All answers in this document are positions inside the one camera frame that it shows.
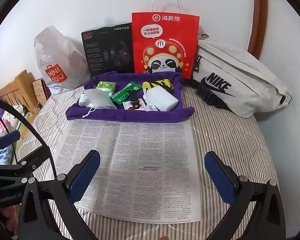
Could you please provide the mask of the person's left hand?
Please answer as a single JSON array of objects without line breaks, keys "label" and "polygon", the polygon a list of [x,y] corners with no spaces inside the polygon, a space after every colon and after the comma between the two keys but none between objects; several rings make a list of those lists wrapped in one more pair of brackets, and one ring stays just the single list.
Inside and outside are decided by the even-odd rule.
[{"label": "person's left hand", "polygon": [[9,232],[13,232],[15,235],[18,234],[18,218],[15,206],[0,208],[1,214],[6,218],[4,222],[4,228]]}]

